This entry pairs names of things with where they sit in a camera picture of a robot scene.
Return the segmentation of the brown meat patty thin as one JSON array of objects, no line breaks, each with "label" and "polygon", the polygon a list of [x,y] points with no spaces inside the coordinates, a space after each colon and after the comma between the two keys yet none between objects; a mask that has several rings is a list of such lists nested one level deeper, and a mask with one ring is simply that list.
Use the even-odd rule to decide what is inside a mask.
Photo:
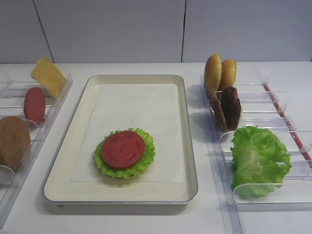
[{"label": "brown meat patty thin", "polygon": [[214,111],[214,116],[221,130],[227,130],[227,123],[220,105],[220,102],[217,98],[215,90],[213,88],[208,90],[208,97],[211,104],[211,107]]}]

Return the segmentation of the green lettuce leaf on tray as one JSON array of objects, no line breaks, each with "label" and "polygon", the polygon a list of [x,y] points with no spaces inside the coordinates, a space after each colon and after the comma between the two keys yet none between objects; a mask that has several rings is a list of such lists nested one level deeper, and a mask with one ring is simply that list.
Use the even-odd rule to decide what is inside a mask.
[{"label": "green lettuce leaf on tray", "polygon": [[96,147],[95,152],[93,154],[93,160],[95,161],[96,166],[101,171],[102,175],[109,176],[112,178],[130,179],[146,171],[149,168],[149,166],[153,163],[156,155],[153,137],[149,133],[140,128],[136,129],[129,128],[124,131],[134,131],[143,138],[145,142],[145,151],[143,153],[143,156],[135,165],[127,169],[115,169],[108,166],[101,157],[103,143],[111,135],[122,131],[117,130],[111,132],[109,135],[104,137],[104,140]]}]

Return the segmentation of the red tomato slice on tray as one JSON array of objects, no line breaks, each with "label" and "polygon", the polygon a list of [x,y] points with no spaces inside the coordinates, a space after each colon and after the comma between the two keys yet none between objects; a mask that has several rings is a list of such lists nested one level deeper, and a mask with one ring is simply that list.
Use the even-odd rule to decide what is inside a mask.
[{"label": "red tomato slice on tray", "polygon": [[134,131],[122,131],[108,137],[102,146],[101,157],[110,167],[127,169],[143,156],[145,142]]}]

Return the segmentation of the dark brown meat patty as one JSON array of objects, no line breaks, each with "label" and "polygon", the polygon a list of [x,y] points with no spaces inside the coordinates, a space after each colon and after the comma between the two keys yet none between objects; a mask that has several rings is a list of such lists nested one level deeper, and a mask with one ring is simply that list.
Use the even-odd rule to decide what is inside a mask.
[{"label": "dark brown meat patty", "polygon": [[241,104],[235,87],[229,86],[222,91],[221,108],[228,129],[235,130],[241,116]]}]

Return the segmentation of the green lettuce leaf in rack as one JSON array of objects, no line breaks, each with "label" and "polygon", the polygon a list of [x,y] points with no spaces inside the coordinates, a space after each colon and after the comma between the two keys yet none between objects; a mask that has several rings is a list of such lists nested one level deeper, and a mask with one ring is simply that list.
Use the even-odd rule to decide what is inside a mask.
[{"label": "green lettuce leaf in rack", "polygon": [[254,126],[238,128],[232,143],[232,188],[242,199],[267,196],[290,172],[290,154],[272,131]]}]

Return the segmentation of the yellow cheese slice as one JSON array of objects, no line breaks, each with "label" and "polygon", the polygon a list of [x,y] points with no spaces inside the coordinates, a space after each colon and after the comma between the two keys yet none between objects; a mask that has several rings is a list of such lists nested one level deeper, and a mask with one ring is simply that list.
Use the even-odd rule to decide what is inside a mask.
[{"label": "yellow cheese slice", "polygon": [[66,82],[65,76],[47,57],[37,61],[31,72],[31,77],[40,83],[55,99],[58,98]]}]

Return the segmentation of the red tomato slice in rack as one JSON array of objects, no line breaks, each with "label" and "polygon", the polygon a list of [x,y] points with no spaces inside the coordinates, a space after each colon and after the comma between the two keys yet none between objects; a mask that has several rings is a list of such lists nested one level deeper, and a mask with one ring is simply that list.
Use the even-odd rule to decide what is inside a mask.
[{"label": "red tomato slice in rack", "polygon": [[24,99],[25,117],[35,124],[40,124],[44,120],[44,114],[45,98],[42,90],[39,87],[29,89]]}]

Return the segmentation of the cream metal baking tray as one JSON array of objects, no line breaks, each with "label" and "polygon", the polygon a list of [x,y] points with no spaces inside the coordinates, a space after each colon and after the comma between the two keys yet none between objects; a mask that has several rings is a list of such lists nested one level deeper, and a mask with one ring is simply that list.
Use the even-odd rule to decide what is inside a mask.
[{"label": "cream metal baking tray", "polygon": [[[93,160],[111,132],[140,128],[154,139],[149,168],[130,179],[102,175]],[[91,77],[44,183],[58,205],[185,205],[198,183],[183,78],[177,75]]]}]

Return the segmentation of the golden bun half front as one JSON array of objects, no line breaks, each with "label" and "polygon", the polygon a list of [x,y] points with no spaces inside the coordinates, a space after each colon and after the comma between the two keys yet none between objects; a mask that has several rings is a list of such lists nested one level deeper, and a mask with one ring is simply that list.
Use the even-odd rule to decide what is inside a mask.
[{"label": "golden bun half front", "polygon": [[218,90],[221,81],[221,73],[221,57],[219,54],[213,54],[208,58],[204,70],[204,84],[207,90]]}]

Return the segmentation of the golden bun half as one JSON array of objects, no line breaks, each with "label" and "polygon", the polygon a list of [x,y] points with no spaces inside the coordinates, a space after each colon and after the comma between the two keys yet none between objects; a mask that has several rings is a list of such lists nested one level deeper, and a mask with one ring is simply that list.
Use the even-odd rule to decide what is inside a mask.
[{"label": "golden bun half", "polygon": [[218,90],[221,81],[221,73],[221,57],[219,54],[213,54],[208,58],[204,70],[204,84],[207,90]]},{"label": "golden bun half", "polygon": [[219,91],[233,86],[236,79],[237,64],[233,59],[227,59],[222,62],[221,80],[219,84]]}]

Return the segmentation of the golden bun half rear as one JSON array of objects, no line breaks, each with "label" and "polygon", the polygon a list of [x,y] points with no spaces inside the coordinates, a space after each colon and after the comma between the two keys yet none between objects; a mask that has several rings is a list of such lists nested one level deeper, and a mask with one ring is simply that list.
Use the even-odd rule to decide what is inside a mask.
[{"label": "golden bun half rear", "polygon": [[233,59],[227,59],[222,62],[221,80],[219,84],[219,91],[233,86],[236,79],[237,64]]}]

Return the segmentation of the clear acrylic right rack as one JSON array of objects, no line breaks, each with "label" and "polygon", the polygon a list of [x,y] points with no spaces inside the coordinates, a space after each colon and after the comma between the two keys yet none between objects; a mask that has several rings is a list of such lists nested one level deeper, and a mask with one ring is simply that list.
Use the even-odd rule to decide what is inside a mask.
[{"label": "clear acrylic right rack", "polygon": [[243,211],[309,210],[312,207],[312,134],[298,130],[286,115],[289,94],[273,91],[267,78],[239,75],[234,83],[241,104],[238,126],[268,129],[285,145],[291,168],[279,183],[247,182],[233,187],[235,172],[231,149],[234,131],[221,130],[201,86],[208,154],[221,213],[233,233],[244,232]]}]

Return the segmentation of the clear acrylic rack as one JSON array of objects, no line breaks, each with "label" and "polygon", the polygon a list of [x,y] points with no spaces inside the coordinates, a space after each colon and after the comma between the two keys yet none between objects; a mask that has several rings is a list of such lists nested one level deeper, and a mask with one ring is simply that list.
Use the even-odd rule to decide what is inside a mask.
[{"label": "clear acrylic rack", "polygon": [[[54,121],[73,84],[72,74],[67,76],[60,95],[54,99],[47,90],[37,82],[17,82],[12,79],[0,83],[0,117],[19,117],[30,134],[29,149],[21,161],[17,171],[1,165],[0,167],[0,227],[2,228],[20,193],[21,188],[36,160]],[[26,93],[34,87],[39,87],[45,98],[44,120],[39,125],[25,118],[23,113]]]},{"label": "clear acrylic rack", "polygon": [[279,183],[247,182],[233,187],[235,172],[231,149],[234,131],[221,130],[201,86],[208,154],[221,213],[233,233],[244,232],[243,211],[309,210],[312,207],[312,134],[298,130],[286,115],[289,94],[273,91],[267,78],[239,75],[234,83],[241,104],[238,126],[268,129],[285,145],[291,168]]}]

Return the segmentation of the brown bun half left rack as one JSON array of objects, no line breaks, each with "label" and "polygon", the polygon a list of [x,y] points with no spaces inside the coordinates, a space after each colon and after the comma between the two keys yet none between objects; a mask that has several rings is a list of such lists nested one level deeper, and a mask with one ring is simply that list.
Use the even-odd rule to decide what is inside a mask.
[{"label": "brown bun half left rack", "polygon": [[0,120],[0,164],[17,171],[30,146],[30,134],[25,122],[18,117]]}]

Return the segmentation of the clear acrylic left rack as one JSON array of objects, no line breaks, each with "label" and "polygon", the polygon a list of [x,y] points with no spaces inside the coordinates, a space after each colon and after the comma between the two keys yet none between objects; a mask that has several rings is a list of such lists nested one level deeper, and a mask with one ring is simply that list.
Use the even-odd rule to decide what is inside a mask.
[{"label": "clear acrylic left rack", "polygon": [[[0,117],[19,117],[30,134],[29,149],[21,161],[17,171],[1,165],[0,167],[0,227],[2,228],[20,193],[21,188],[36,160],[54,121],[73,84],[72,74],[67,76],[60,95],[54,99],[47,90],[37,82],[17,82],[12,79],[0,83]],[[26,93],[34,87],[39,87],[45,98],[44,120],[39,125],[25,118],[23,113]]]}]

